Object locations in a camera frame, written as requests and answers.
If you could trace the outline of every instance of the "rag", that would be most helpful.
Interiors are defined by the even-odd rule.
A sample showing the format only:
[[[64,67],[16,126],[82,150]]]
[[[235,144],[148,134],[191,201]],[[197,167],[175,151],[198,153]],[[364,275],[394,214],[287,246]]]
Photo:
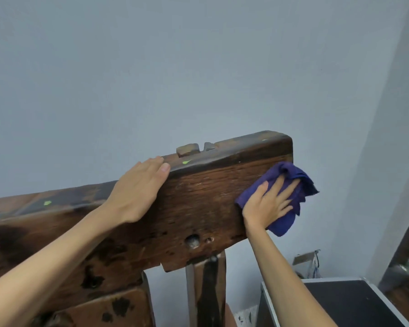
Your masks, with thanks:
[[[292,200],[290,205],[293,206],[293,209],[267,227],[267,229],[277,236],[284,235],[294,223],[295,215],[300,215],[300,203],[306,202],[306,196],[318,193],[314,186],[314,182],[303,170],[299,169],[291,162],[278,162],[256,180],[253,185],[242,192],[242,194],[235,200],[235,203],[243,209],[250,196],[256,192],[258,186],[265,181],[268,181],[268,192],[281,174],[285,174],[285,180],[279,193],[287,188],[294,179],[300,179],[300,183],[295,187],[294,192],[288,198],[289,200]]]

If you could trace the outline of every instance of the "purple cloth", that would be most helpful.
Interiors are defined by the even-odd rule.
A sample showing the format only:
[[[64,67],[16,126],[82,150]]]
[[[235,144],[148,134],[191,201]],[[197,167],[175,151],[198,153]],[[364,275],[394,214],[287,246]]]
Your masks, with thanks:
[[[272,231],[277,236],[282,236],[285,234],[294,223],[295,215],[300,215],[300,203],[306,202],[305,197],[318,193],[314,186],[314,182],[305,172],[290,162],[278,162],[271,169],[265,172],[263,176],[256,180],[253,185],[242,192],[242,194],[235,200],[236,204],[238,204],[241,208],[244,208],[250,196],[256,192],[257,187],[259,187],[265,181],[268,181],[267,191],[269,191],[271,186],[273,186],[273,184],[276,182],[278,176],[282,173],[285,174],[285,181],[282,189],[280,189],[280,192],[287,188],[294,179],[300,179],[300,183],[297,185],[291,196],[289,196],[289,200],[292,200],[290,205],[292,205],[294,208],[267,227],[267,229]]]

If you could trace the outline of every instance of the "white wall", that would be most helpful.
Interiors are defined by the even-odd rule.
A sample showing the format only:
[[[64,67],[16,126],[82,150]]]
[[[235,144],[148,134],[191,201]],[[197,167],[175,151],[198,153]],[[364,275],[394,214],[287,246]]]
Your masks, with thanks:
[[[328,258],[378,283],[409,226],[409,14]]]
[[[117,179],[177,146],[294,139],[320,194],[277,240],[327,254],[409,0],[0,0],[0,197]],[[227,300],[254,304],[247,242]],[[158,326],[187,321],[183,270],[148,271]]]

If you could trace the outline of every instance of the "fingernail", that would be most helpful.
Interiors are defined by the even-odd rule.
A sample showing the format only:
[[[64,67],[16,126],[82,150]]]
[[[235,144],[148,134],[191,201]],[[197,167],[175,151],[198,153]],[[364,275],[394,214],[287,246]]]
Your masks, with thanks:
[[[169,165],[168,163],[164,163],[164,164],[162,164],[162,166],[160,167],[160,169],[161,169],[163,172],[167,172],[169,168],[170,168],[170,165]]]

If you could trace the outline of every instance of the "hole in wood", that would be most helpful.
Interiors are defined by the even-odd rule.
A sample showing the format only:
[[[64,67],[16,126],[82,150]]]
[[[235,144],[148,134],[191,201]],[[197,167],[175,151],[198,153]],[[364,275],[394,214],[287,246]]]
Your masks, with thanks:
[[[191,249],[196,249],[200,245],[200,236],[198,234],[193,234],[185,239],[185,244]]]

